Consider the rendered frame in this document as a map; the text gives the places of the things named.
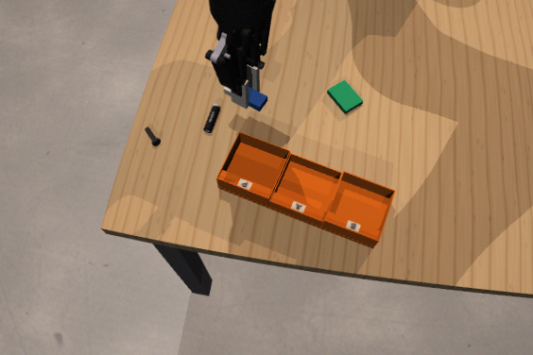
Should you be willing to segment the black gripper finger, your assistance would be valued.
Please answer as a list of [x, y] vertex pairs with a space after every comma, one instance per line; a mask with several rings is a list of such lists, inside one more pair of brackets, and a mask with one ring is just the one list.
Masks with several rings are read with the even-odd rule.
[[258, 92], [260, 92], [260, 69], [262, 70], [265, 66], [260, 56], [264, 56], [267, 52], [271, 17], [275, 3], [276, 0], [273, 0], [272, 11], [267, 19], [253, 28], [253, 35], [250, 38], [250, 50], [247, 53], [247, 81], [249, 82], [249, 87]]
[[212, 62], [220, 84], [233, 91], [231, 91], [232, 102], [247, 109], [249, 106], [247, 53], [250, 50], [252, 30], [243, 30], [242, 47], [239, 48], [226, 45], [226, 37], [227, 34], [222, 33], [216, 48], [213, 51], [208, 50], [205, 58]]

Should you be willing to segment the black bolt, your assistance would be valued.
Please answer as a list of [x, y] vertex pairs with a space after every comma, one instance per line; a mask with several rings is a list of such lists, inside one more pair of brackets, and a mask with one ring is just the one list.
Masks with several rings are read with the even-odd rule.
[[149, 127], [146, 127], [145, 131], [148, 134], [148, 136], [150, 137], [150, 139], [152, 140], [152, 145], [153, 146], [157, 146], [157, 145], [160, 144], [161, 140], [159, 138], [155, 137], [155, 135], [152, 133], [152, 131], [150, 130]]

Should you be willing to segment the blue and white eraser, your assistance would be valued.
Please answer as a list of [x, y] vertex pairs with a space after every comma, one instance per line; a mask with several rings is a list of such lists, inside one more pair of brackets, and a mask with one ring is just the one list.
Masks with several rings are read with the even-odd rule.
[[[230, 89], [224, 87], [224, 93], [231, 96]], [[249, 106], [260, 111], [267, 102], [267, 96], [249, 87]]]

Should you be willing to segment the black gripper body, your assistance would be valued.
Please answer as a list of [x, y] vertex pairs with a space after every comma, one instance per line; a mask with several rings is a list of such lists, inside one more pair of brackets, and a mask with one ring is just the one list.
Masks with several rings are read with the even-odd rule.
[[272, 0], [257, 0], [244, 4], [232, 4], [209, 0], [210, 12], [215, 19], [218, 30], [218, 40], [221, 34], [227, 34], [226, 45], [242, 47], [242, 32], [244, 29], [252, 30], [264, 22], [272, 11]]

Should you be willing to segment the orange three-compartment bin rack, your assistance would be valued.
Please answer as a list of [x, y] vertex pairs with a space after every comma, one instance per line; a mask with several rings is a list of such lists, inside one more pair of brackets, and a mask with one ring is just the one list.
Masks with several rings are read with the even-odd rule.
[[233, 143], [216, 181], [218, 189], [371, 248], [395, 195], [245, 133]]

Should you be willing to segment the black aa battery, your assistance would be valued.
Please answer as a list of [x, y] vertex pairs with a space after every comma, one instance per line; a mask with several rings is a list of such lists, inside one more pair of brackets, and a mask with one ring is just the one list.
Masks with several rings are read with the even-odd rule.
[[220, 112], [220, 109], [221, 109], [221, 107], [219, 105], [213, 104], [213, 106], [211, 108], [211, 111], [210, 111], [210, 114], [208, 116], [208, 119], [206, 121], [205, 127], [203, 129], [205, 132], [212, 133], [213, 128], [215, 126], [215, 122], [216, 122], [217, 116], [218, 116], [218, 114]]

